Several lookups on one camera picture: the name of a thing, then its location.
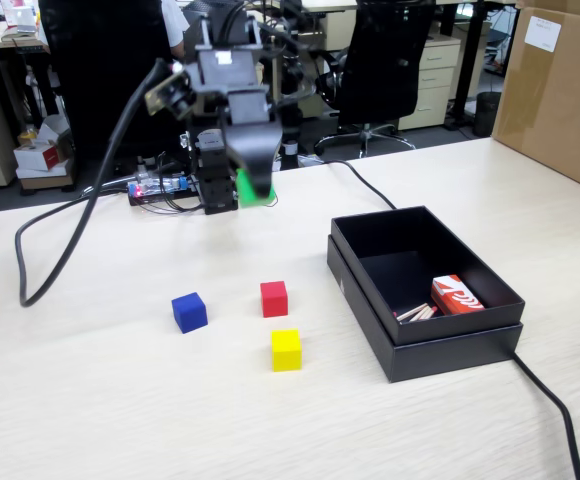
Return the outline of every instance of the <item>wooden tabletop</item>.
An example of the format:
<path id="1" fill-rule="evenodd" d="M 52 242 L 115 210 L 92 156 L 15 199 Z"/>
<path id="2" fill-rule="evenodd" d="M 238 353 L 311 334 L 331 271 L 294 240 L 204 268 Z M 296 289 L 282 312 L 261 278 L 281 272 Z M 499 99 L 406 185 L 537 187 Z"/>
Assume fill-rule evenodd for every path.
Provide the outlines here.
<path id="1" fill-rule="evenodd" d="M 517 352 L 580 449 L 580 185 L 489 139 L 354 165 L 526 300 Z M 559 412 L 512 362 L 388 384 L 326 265 L 333 217 L 386 206 L 342 165 L 274 182 L 276 206 L 215 216 L 102 198 L 29 309 L 13 236 L 51 207 L 0 213 L 0 479 L 573 478 Z M 82 209 L 25 234 L 31 288 Z M 277 280 L 290 312 L 264 319 L 259 284 Z M 170 301 L 191 292 L 209 325 L 182 335 Z M 303 369 L 273 373 L 286 328 Z"/>
<path id="2" fill-rule="evenodd" d="M 2 39 L 4 33 L 8 30 L 8 25 L 6 22 L 0 22 L 0 48 L 14 48 L 15 42 L 16 45 L 20 47 L 34 47 L 41 45 L 39 39 L 35 37 L 23 37 L 23 38 L 15 38 L 14 41 L 11 38 Z"/>

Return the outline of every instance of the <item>white label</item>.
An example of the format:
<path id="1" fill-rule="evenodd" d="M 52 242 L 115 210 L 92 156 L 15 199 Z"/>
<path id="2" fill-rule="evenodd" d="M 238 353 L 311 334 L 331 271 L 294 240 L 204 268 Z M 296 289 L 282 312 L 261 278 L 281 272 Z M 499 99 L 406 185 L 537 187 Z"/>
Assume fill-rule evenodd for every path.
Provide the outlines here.
<path id="1" fill-rule="evenodd" d="M 561 32 L 561 25 L 558 23 L 531 17 L 528 33 L 526 33 L 526 43 L 553 53 L 559 40 L 559 32 Z"/>
<path id="2" fill-rule="evenodd" d="M 219 50 L 215 53 L 219 65 L 232 65 L 232 53 L 230 50 Z"/>

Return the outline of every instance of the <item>open box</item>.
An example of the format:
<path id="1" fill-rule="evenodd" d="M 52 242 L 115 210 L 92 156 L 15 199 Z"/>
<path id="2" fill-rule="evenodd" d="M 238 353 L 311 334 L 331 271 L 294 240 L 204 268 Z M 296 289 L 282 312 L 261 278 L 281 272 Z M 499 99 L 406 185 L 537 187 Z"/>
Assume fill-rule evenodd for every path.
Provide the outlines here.
<path id="1" fill-rule="evenodd" d="M 328 265 L 390 381 L 511 358 L 525 302 L 425 207 L 332 220 Z M 486 307 L 399 323 L 456 274 Z"/>

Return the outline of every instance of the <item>red and white package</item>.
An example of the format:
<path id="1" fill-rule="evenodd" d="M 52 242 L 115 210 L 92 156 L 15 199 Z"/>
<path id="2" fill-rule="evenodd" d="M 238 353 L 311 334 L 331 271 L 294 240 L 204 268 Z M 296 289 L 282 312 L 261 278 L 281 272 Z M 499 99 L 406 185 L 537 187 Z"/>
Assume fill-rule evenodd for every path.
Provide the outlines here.
<path id="1" fill-rule="evenodd" d="M 432 280 L 432 299 L 446 315 L 483 310 L 484 306 L 456 275 Z"/>

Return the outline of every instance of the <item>chair backrest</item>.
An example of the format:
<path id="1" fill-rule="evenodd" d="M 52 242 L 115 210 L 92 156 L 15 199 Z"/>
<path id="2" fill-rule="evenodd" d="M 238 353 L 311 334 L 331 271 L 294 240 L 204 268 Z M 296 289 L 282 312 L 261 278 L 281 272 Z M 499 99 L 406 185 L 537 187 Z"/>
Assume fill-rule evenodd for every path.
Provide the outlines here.
<path id="1" fill-rule="evenodd" d="M 339 123 L 385 122 L 414 112 L 419 61 L 435 0 L 361 2 L 341 87 Z"/>
<path id="2" fill-rule="evenodd" d="M 40 0 L 41 21 L 61 82 L 79 158 L 102 158 L 126 105 L 157 58 L 172 55 L 161 0 Z M 177 144 L 185 126 L 145 105 L 117 153 L 153 156 Z"/>

